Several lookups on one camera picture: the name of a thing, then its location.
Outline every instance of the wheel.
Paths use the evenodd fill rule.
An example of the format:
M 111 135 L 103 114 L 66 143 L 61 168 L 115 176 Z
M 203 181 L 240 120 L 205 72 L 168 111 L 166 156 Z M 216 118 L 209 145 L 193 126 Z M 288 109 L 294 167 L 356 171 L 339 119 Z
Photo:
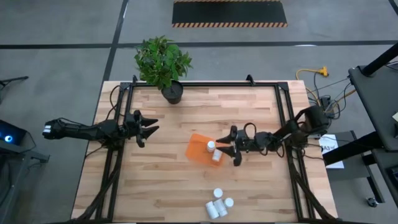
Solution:
M 368 198 L 368 205 L 370 207 L 376 208 L 378 204 L 379 203 L 376 201 L 376 199 L 374 197 L 373 198 Z

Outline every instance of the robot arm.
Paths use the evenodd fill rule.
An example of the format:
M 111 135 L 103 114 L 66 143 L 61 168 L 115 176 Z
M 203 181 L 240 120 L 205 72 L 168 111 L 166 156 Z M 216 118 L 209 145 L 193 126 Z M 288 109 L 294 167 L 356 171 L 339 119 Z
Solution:
M 61 139 L 64 137 L 99 141 L 108 146 L 121 139 L 136 137 L 139 147 L 144 147 L 144 139 L 154 133 L 159 126 L 148 127 L 156 123 L 157 119 L 144 118 L 139 110 L 126 115 L 126 122 L 119 126 L 115 119 L 107 119 L 92 126 L 78 123 L 66 123 L 62 118 L 47 121 L 43 130 L 46 139 Z
M 298 120 L 305 116 L 305 121 Z M 246 133 L 249 125 L 254 126 L 254 138 L 251 139 Z M 234 158 L 234 166 L 239 166 L 242 162 L 241 151 L 272 151 L 275 152 L 285 142 L 293 147 L 302 147 L 308 142 L 308 135 L 320 133 L 325 134 L 328 128 L 328 118 L 319 106 L 311 106 L 300 111 L 294 119 L 287 121 L 274 134 L 268 132 L 257 133 L 256 126 L 252 123 L 244 125 L 242 130 L 238 130 L 236 126 L 231 127 L 228 136 L 216 140 L 225 144 L 231 144 L 230 147 L 217 147 L 220 151 Z

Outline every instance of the wooden tabletop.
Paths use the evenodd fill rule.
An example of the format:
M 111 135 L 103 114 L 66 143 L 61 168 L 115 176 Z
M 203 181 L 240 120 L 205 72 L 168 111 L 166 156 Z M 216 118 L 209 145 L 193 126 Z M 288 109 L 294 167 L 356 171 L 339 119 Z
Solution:
M 294 112 L 298 113 L 309 106 L 304 83 L 287 82 Z M 96 123 L 105 119 L 111 108 L 110 91 L 119 83 L 104 83 Z M 241 129 L 247 122 L 256 124 L 257 131 L 277 131 L 280 119 L 273 88 L 185 87 L 182 101 L 170 105 L 156 88 L 136 87 L 131 112 L 134 110 L 140 110 L 146 118 L 159 119 L 155 125 L 160 128 L 145 148 L 139 148 L 135 138 L 126 142 L 114 222 L 210 221 L 205 204 L 215 200 L 213 189 L 217 187 L 223 189 L 223 198 L 234 199 L 234 207 L 228 209 L 227 216 L 213 222 L 297 221 L 286 157 L 279 158 L 273 152 L 267 156 L 243 153 L 241 166 L 234 167 L 232 160 L 223 155 L 224 164 L 219 168 L 196 164 L 185 157 L 193 133 L 216 139 L 226 136 L 231 125 Z M 87 153 L 99 146 L 91 142 Z M 306 148 L 306 154 L 322 157 L 318 147 Z M 98 193 L 105 158 L 106 149 L 102 149 L 85 160 L 72 218 L 82 214 Z M 336 217 L 323 161 L 304 160 L 312 192 Z

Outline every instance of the concrete floor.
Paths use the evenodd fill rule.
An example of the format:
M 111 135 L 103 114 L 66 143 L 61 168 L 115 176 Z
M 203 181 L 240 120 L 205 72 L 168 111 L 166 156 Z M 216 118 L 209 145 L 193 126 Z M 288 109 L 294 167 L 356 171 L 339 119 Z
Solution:
M 111 43 L 122 0 L 0 0 L 2 44 Z M 120 43 L 167 34 L 179 42 L 397 40 L 392 29 L 398 16 L 388 0 L 282 0 L 286 29 L 171 29 L 171 0 L 130 0 Z M 330 76 L 318 86 L 341 80 L 348 69 L 369 63 L 389 45 L 324 47 L 191 47 L 194 69 L 187 80 L 290 80 L 300 68 L 327 66 Z M 133 49 L 118 49 L 110 80 L 138 75 Z M 86 141 L 45 140 L 44 123 L 65 117 L 91 124 L 109 49 L 0 50 L 0 78 L 28 75 L 2 92 L 0 117 L 30 131 L 40 152 L 51 155 L 43 167 L 27 172 L 15 208 L 15 223 L 68 220 L 80 178 Z M 302 73 L 313 88 L 313 75 Z M 336 96 L 345 81 L 321 90 Z M 358 137 L 374 130 L 357 94 L 329 132 L 354 130 Z M 340 218 L 354 222 L 396 223 L 397 208 L 376 167 L 373 167 L 386 203 L 370 208 L 366 179 L 331 181 Z

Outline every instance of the potted plant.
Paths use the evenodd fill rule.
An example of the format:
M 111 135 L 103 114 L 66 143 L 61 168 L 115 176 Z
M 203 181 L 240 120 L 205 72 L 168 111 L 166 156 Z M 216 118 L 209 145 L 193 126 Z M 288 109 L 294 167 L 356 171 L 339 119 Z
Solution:
M 164 36 L 144 40 L 137 47 L 134 56 L 140 71 L 140 79 L 157 86 L 158 90 L 171 104 L 180 102 L 183 86 L 178 81 L 179 77 L 187 76 L 192 58 L 188 52 L 183 54 L 175 44 L 168 44 L 172 40 Z

